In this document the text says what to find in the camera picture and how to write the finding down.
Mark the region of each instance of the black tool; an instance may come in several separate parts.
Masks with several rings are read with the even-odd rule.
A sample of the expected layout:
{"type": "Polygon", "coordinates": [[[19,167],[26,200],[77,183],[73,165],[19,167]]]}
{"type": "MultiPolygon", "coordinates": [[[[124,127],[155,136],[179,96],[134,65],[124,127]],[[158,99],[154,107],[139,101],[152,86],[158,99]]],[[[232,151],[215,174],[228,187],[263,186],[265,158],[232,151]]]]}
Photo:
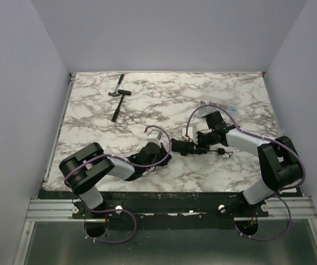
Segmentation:
{"type": "Polygon", "coordinates": [[[124,96],[130,96],[131,95],[131,91],[127,91],[127,90],[118,90],[118,94],[121,95],[121,99],[120,99],[120,102],[118,104],[118,107],[117,109],[115,110],[114,114],[113,114],[113,117],[112,117],[112,122],[115,122],[117,117],[118,117],[118,114],[119,114],[119,110],[120,110],[120,105],[121,103],[123,102],[123,99],[124,99],[124,96]]]}
{"type": "Polygon", "coordinates": [[[109,95],[109,96],[112,96],[112,97],[118,97],[118,96],[120,96],[120,93],[118,93],[118,88],[119,88],[119,86],[120,86],[121,81],[123,80],[123,78],[124,78],[124,74],[121,74],[120,77],[119,77],[118,84],[117,84],[117,86],[116,86],[114,92],[113,92],[113,93],[108,92],[108,95],[109,95]]]}

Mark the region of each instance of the gray floor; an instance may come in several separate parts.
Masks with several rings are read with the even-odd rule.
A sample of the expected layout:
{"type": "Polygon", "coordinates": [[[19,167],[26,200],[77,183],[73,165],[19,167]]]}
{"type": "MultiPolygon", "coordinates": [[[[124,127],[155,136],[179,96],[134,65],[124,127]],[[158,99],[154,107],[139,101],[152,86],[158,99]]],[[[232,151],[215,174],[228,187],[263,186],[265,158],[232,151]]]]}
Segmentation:
{"type": "MultiPolygon", "coordinates": [[[[257,235],[272,236],[285,226],[286,221],[262,221],[257,235]]],[[[85,240],[82,228],[82,223],[36,223],[26,264],[317,265],[307,220],[294,221],[286,237],[270,242],[251,241],[234,230],[139,230],[127,243],[106,245],[85,240]]],[[[125,236],[110,232],[108,238],[118,234],[125,236]]]]}

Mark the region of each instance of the marble surface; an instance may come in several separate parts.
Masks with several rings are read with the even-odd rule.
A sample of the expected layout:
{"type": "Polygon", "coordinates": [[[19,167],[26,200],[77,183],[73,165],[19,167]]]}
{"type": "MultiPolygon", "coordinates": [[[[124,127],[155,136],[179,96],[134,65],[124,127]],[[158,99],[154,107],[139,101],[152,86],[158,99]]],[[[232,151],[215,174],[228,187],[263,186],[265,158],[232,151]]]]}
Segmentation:
{"type": "MultiPolygon", "coordinates": [[[[278,136],[279,130],[260,73],[175,73],[128,72],[120,89],[129,90],[116,123],[111,122],[119,98],[110,97],[121,73],[78,73],[70,96],[55,151],[46,190],[68,190],[58,169],[67,156],[92,142],[106,153],[129,156],[145,144],[144,128],[163,127],[179,139],[191,112],[199,105],[202,93],[237,100],[237,122],[246,130],[278,136]]],[[[198,116],[192,121],[199,130],[207,129],[198,116]]],[[[168,140],[162,137],[164,145],[168,140]]],[[[106,176],[99,190],[140,192],[239,192],[261,178],[258,159],[233,151],[231,158],[206,155],[181,156],[172,153],[168,166],[133,182],[106,176]]]]}

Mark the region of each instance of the gray wall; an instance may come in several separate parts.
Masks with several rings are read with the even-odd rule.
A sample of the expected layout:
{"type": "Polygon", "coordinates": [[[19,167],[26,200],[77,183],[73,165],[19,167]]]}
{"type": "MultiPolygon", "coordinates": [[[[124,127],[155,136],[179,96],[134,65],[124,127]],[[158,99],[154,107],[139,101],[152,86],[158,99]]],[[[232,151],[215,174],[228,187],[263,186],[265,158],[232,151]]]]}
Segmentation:
{"type": "Polygon", "coordinates": [[[29,0],[0,0],[0,264],[40,188],[68,74],[29,0]]]}
{"type": "Polygon", "coordinates": [[[72,72],[264,71],[306,0],[33,0],[72,72]]]}
{"type": "Polygon", "coordinates": [[[317,208],[317,0],[309,0],[266,74],[279,124],[304,160],[317,208]]]}

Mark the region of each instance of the purple cable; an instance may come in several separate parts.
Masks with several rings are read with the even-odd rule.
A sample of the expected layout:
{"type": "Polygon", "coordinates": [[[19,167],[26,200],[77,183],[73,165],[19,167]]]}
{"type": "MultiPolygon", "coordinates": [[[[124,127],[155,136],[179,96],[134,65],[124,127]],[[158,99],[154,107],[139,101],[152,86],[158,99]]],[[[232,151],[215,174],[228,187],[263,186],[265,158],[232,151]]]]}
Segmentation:
{"type": "Polygon", "coordinates": [[[298,188],[300,187],[304,181],[306,180],[306,168],[305,168],[305,165],[304,163],[302,162],[301,158],[294,152],[292,151],[289,147],[287,147],[286,145],[282,144],[281,142],[278,142],[272,138],[268,138],[268,137],[262,137],[260,135],[257,135],[257,134],[253,134],[251,132],[248,132],[248,131],[245,131],[243,129],[241,129],[238,125],[237,125],[237,122],[235,121],[235,119],[230,115],[230,113],[228,113],[226,110],[224,110],[223,108],[221,107],[218,107],[218,106],[215,106],[215,105],[204,105],[204,106],[200,106],[198,107],[197,109],[195,109],[193,111],[193,113],[191,114],[191,116],[189,117],[188,119],[188,123],[187,123],[187,130],[186,130],[186,136],[188,136],[188,127],[189,127],[189,123],[191,122],[191,119],[193,118],[193,115],[199,110],[199,109],[202,109],[202,108],[205,108],[205,107],[214,107],[214,108],[217,108],[221,111],[223,111],[229,118],[230,120],[232,121],[232,123],[236,126],[236,129],[238,129],[238,131],[240,131],[241,133],[243,134],[246,134],[246,135],[249,135],[249,136],[252,136],[254,138],[257,138],[257,139],[260,139],[260,140],[265,140],[265,141],[269,141],[269,142],[273,142],[274,144],[277,144],[278,146],[281,146],[282,148],[286,149],[289,153],[291,153],[298,161],[298,163],[300,164],[301,166],[301,169],[302,169],[302,178],[301,178],[301,181],[299,183],[297,183],[296,185],[294,186],[291,186],[291,187],[287,187],[287,188],[283,188],[282,190],[287,190],[287,189],[294,189],[294,188],[298,188]]]}
{"type": "Polygon", "coordinates": [[[241,230],[238,228],[238,226],[235,224],[235,228],[236,228],[237,232],[240,234],[240,236],[243,236],[243,237],[248,238],[248,239],[256,240],[256,241],[271,241],[271,240],[280,239],[281,237],[286,235],[286,233],[290,230],[291,224],[292,224],[291,211],[290,211],[289,206],[287,205],[287,203],[283,199],[281,199],[277,195],[274,195],[274,197],[278,198],[280,201],[282,201],[283,204],[285,204],[287,212],[289,213],[289,223],[288,223],[286,229],[278,236],[270,237],[270,238],[263,238],[263,237],[247,236],[247,235],[243,234],[241,232],[241,230]]]}
{"type": "Polygon", "coordinates": [[[95,156],[94,158],[86,161],[85,163],[81,164],[80,166],[78,166],[77,168],[75,168],[74,170],[72,170],[65,178],[64,178],[64,184],[68,186],[67,182],[69,180],[69,178],[71,178],[77,171],[83,169],[84,167],[86,167],[87,164],[90,164],[90,163],[93,163],[94,161],[97,161],[99,159],[102,159],[102,158],[105,158],[105,157],[111,157],[111,158],[114,158],[114,159],[117,159],[117,160],[121,160],[131,166],[134,166],[134,167],[141,167],[141,168],[148,168],[148,167],[155,167],[159,164],[161,164],[164,160],[166,160],[166,158],[170,155],[170,153],[172,152],[172,142],[171,142],[171,139],[170,139],[170,136],[168,135],[168,133],[161,127],[159,126],[156,126],[156,125],[150,125],[148,127],[145,128],[145,132],[148,130],[148,128],[157,128],[159,130],[161,130],[168,138],[168,142],[169,142],[169,147],[168,147],[168,152],[167,154],[165,155],[165,157],[163,159],[161,159],[160,161],[156,162],[156,163],[153,163],[151,165],[137,165],[137,164],[134,164],[134,163],[131,163],[129,160],[125,159],[125,158],[122,158],[122,157],[119,157],[119,156],[112,156],[108,153],[103,153],[99,156],[95,156]]]}
{"type": "Polygon", "coordinates": [[[108,244],[121,244],[121,243],[126,243],[128,242],[129,240],[131,240],[135,234],[136,234],[136,219],[135,219],[135,216],[127,211],[127,210],[124,210],[124,209],[110,209],[110,210],[101,210],[101,211],[96,211],[96,210],[92,210],[90,209],[89,207],[87,207],[87,205],[84,203],[85,207],[87,208],[87,210],[89,210],[90,212],[92,213],[96,213],[96,214],[104,214],[104,213],[111,213],[111,212],[114,212],[114,211],[123,211],[125,212],[126,214],[129,214],[130,217],[133,219],[134,221],[134,228],[133,228],[133,232],[130,234],[130,236],[128,236],[126,239],[123,239],[123,240],[117,240],[117,241],[109,241],[109,240],[103,240],[103,239],[99,239],[99,238],[94,238],[94,237],[90,237],[87,233],[87,226],[84,227],[84,231],[85,231],[85,234],[86,236],[89,238],[89,239],[92,239],[92,240],[95,240],[97,242],[101,242],[101,243],[108,243],[108,244]]]}

